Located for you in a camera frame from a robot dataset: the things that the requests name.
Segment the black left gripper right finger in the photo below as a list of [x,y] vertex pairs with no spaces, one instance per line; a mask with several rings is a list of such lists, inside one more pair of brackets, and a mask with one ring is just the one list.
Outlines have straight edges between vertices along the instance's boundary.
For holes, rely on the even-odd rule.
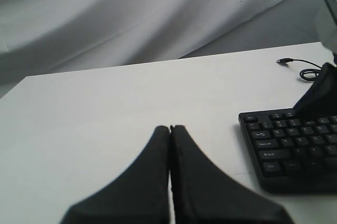
[[176,223],[293,223],[212,163],[182,125],[171,127],[170,172]]

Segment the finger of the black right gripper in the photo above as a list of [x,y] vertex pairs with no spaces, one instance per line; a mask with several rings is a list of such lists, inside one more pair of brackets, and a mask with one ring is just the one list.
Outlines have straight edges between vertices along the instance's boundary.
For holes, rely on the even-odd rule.
[[325,63],[316,80],[293,106],[295,116],[314,120],[336,115],[336,67]]

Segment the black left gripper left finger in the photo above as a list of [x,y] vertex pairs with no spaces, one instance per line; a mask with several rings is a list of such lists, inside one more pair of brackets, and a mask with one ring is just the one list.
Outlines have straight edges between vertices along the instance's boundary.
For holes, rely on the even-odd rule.
[[63,223],[168,223],[169,129],[157,126],[133,163],[109,185],[72,205]]

